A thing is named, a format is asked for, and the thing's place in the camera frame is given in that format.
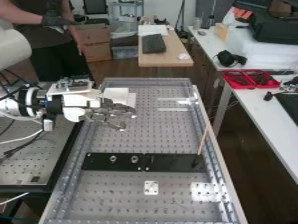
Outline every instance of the metal plate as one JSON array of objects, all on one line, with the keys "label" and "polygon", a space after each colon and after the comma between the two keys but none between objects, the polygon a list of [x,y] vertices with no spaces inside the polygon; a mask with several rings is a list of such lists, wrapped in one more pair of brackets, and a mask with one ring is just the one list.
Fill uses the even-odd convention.
[{"label": "metal plate", "polygon": [[[10,122],[10,119],[0,118],[0,132]],[[40,128],[40,125],[34,122],[16,121],[6,134],[0,136],[0,141],[28,136]],[[22,188],[23,186],[48,184],[72,129],[74,123],[59,117],[55,131],[42,134],[40,139],[34,144],[0,164],[0,188],[7,186]],[[0,153],[14,149],[27,141],[0,145]]]},{"label": "metal plate", "polygon": [[207,172],[203,156],[197,159],[196,154],[161,153],[87,153],[82,169],[120,172]]},{"label": "metal plate", "polygon": [[83,170],[141,171],[144,155],[140,153],[87,153]]},{"label": "metal plate", "polygon": [[[209,136],[203,173],[82,170],[87,153],[196,154],[205,129],[188,79],[109,79],[105,87],[129,87],[137,93],[139,117],[127,120],[125,132],[86,125],[46,223],[237,222]],[[148,180],[159,182],[159,195],[144,194]],[[208,184],[208,189],[193,183]]]},{"label": "metal plate", "polygon": [[207,172],[203,156],[199,163],[192,167],[197,154],[147,154],[147,172]]},{"label": "metal plate", "polygon": [[[144,182],[159,181],[159,195]],[[129,221],[221,221],[217,204],[193,201],[191,185],[207,174],[84,171],[66,219]]]}]

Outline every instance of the desk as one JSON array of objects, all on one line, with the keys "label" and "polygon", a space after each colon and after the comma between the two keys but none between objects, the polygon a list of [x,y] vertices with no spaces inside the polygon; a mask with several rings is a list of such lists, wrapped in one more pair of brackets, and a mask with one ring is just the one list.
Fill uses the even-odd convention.
[{"label": "desk", "polygon": [[192,67],[193,59],[180,60],[179,55],[181,53],[188,54],[188,50],[184,44],[172,30],[169,36],[163,36],[167,52],[159,54],[144,54],[143,53],[143,38],[139,37],[139,66],[140,67]]},{"label": "desk", "polygon": [[[293,76],[274,76],[278,81],[288,81]],[[288,169],[294,181],[298,184],[298,126],[292,120],[288,112],[281,106],[276,97],[266,102],[264,97],[268,91],[273,93],[281,92],[278,89],[254,89],[254,90],[236,90],[229,84],[225,84],[224,95],[229,97],[232,92],[236,95],[248,115],[251,116],[261,134],[264,135],[277,157]],[[213,124],[216,134],[221,128],[221,117],[225,115],[227,107],[220,106],[217,116]]]},{"label": "desk", "polygon": [[241,70],[241,69],[261,69],[261,70],[266,70],[266,71],[281,71],[281,70],[289,70],[289,65],[276,65],[273,64],[256,64],[256,63],[251,63],[248,61],[247,65],[243,66],[241,64],[237,64],[233,68],[228,68],[225,66],[221,65],[217,57],[215,57],[221,51],[227,50],[227,44],[225,42],[220,39],[220,37],[216,35],[215,33],[215,27],[212,27],[209,30],[204,30],[204,32],[207,33],[207,36],[200,36],[197,31],[193,29],[192,26],[188,27],[189,28],[189,42],[191,42],[191,36],[195,37],[195,40],[197,42],[197,44],[200,45],[203,51],[204,51],[204,55],[207,55],[208,59],[212,62],[212,65],[217,71],[217,75],[215,75],[216,81],[215,81],[215,85],[213,85],[213,91],[212,94],[209,95],[211,97],[211,101],[209,101],[209,105],[208,105],[208,115],[212,115],[212,109],[215,106],[215,100],[216,100],[216,95],[217,95],[217,89],[219,89],[219,84],[216,84],[216,82],[219,82],[217,80],[221,80],[221,75],[220,72],[224,70]]}]

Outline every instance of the white wall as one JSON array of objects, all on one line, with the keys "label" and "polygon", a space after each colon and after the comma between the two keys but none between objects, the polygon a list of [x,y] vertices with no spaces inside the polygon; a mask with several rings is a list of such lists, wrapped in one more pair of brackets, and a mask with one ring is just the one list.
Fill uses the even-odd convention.
[{"label": "white wall", "polygon": [[[145,16],[157,16],[159,19],[167,18],[172,26],[176,25],[179,18],[180,7],[183,0],[144,0],[145,1]],[[84,14],[83,0],[72,0],[75,13]],[[192,25],[196,13],[196,0],[185,1],[185,29]],[[91,18],[108,17],[108,15],[88,15]]]}]

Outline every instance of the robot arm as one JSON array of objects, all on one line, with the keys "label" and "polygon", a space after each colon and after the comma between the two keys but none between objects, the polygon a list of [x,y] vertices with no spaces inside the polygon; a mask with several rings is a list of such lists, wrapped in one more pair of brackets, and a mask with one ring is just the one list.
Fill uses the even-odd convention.
[{"label": "robot arm", "polygon": [[116,121],[113,117],[136,118],[136,110],[128,106],[128,89],[107,89],[102,92],[92,85],[87,77],[76,77],[60,80],[48,91],[27,85],[12,97],[6,97],[6,91],[0,91],[0,99],[6,98],[0,100],[0,116],[11,115],[23,119],[40,117],[46,131],[54,130],[55,118],[60,114],[72,122],[87,120],[125,130],[125,122]]}]

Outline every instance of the floor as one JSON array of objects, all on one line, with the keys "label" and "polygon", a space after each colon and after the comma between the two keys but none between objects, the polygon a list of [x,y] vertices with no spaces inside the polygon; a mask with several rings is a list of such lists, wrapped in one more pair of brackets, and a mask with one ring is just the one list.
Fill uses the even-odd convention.
[{"label": "floor", "polygon": [[[208,77],[215,71],[196,46],[192,55],[196,64],[187,70],[140,68],[137,59],[92,63],[90,67],[98,83],[105,77],[188,77],[208,102],[213,84]],[[12,70],[35,79],[28,61]],[[298,223],[298,185],[240,105],[227,112],[219,142],[249,223]]]}]

